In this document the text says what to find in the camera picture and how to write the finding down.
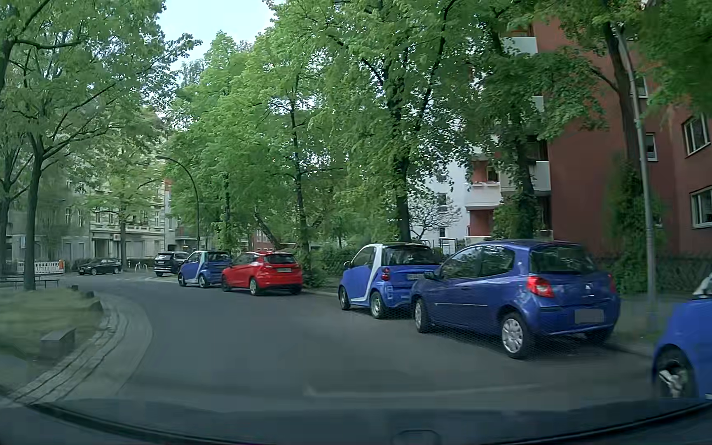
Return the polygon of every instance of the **blue and white smart car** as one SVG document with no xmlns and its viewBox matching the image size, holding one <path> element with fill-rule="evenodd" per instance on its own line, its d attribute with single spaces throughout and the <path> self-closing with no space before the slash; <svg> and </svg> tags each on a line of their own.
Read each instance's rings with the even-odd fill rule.
<svg viewBox="0 0 712 445">
<path fill-rule="evenodd" d="M 369 244 L 346 261 L 338 291 L 340 307 L 369 307 L 375 319 L 386 317 L 389 309 L 410 303 L 410 287 L 425 272 L 438 268 L 433 250 L 421 244 L 388 242 Z"/>
</svg>

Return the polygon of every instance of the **street lamp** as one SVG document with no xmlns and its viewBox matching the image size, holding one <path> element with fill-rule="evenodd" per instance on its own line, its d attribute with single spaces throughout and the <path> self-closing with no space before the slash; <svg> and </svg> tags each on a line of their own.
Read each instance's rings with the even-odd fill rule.
<svg viewBox="0 0 712 445">
<path fill-rule="evenodd" d="M 197 185 L 194 183 L 194 177 L 192 176 L 191 172 L 188 171 L 188 169 L 178 161 L 174 160 L 171 157 L 167 156 L 156 156 L 158 159 L 164 159 L 165 161 L 171 161 L 180 166 L 183 171 L 186 172 L 188 175 L 188 179 L 192 180 L 192 186 L 194 187 L 194 198 L 197 200 L 197 250 L 199 250 L 200 242 L 199 242 L 199 192 L 197 192 Z"/>
</svg>

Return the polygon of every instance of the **tree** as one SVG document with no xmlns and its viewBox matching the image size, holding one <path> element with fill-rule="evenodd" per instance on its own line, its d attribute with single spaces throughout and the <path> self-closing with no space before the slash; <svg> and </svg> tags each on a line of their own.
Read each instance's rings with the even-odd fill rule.
<svg viewBox="0 0 712 445">
<path fill-rule="evenodd" d="M 410 229 L 415 239 L 422 239 L 428 230 L 450 227 L 460 220 L 460 207 L 450 198 L 442 203 L 433 193 L 414 195 L 410 198 Z"/>
</svg>

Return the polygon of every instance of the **red hatchback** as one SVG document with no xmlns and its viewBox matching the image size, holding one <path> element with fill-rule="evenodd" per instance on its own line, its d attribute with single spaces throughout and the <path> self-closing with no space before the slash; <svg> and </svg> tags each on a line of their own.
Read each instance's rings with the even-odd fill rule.
<svg viewBox="0 0 712 445">
<path fill-rule="evenodd" d="M 297 295 L 302 291 L 302 266 L 291 253 L 246 252 L 222 271 L 222 290 L 248 288 L 252 295 L 266 289 L 286 289 Z"/>
</svg>

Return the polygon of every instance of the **blurred license plate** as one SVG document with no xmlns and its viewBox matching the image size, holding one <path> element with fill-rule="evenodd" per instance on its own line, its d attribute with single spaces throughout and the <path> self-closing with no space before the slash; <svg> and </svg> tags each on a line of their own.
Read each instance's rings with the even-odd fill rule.
<svg viewBox="0 0 712 445">
<path fill-rule="evenodd" d="M 602 309 L 576 309 L 577 323 L 603 323 L 604 320 Z"/>
</svg>

